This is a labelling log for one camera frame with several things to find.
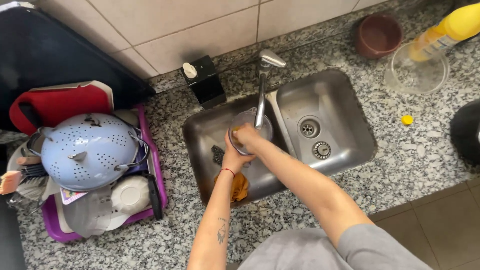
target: red cloth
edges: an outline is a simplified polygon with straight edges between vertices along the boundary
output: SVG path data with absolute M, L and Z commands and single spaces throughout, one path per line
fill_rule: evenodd
M 43 126 L 46 127 L 55 127 L 62 121 L 82 113 L 111 113 L 107 94 L 94 85 L 25 92 L 12 104 L 9 114 L 15 127 L 29 136 L 36 128 L 20 111 L 18 107 L 20 102 L 32 104 Z

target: soap dispenser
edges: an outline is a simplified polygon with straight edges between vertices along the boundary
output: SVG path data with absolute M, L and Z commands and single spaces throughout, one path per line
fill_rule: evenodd
M 180 70 L 188 87 L 204 109 L 211 109 L 227 101 L 210 56 L 205 55 L 190 63 L 184 63 Z

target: double sink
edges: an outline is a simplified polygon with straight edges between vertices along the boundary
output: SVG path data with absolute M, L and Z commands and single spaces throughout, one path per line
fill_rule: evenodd
M 211 148 L 225 148 L 223 137 L 235 115 L 256 107 L 248 96 L 189 117 L 183 126 L 190 163 L 203 204 L 207 204 L 220 167 Z M 346 74 L 327 69 L 266 94 L 264 114 L 272 122 L 272 143 L 325 175 L 368 162 L 376 143 Z M 286 187 L 259 159 L 242 173 L 248 195 L 232 207 L 283 191 Z

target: sleeve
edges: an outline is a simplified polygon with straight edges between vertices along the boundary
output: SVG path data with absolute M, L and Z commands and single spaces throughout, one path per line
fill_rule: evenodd
M 345 230 L 337 250 L 354 270 L 432 270 L 372 224 L 357 224 Z

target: brown floor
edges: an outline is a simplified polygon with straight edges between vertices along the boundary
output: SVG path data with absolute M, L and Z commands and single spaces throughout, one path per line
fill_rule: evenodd
M 480 270 L 480 178 L 370 219 L 435 270 Z

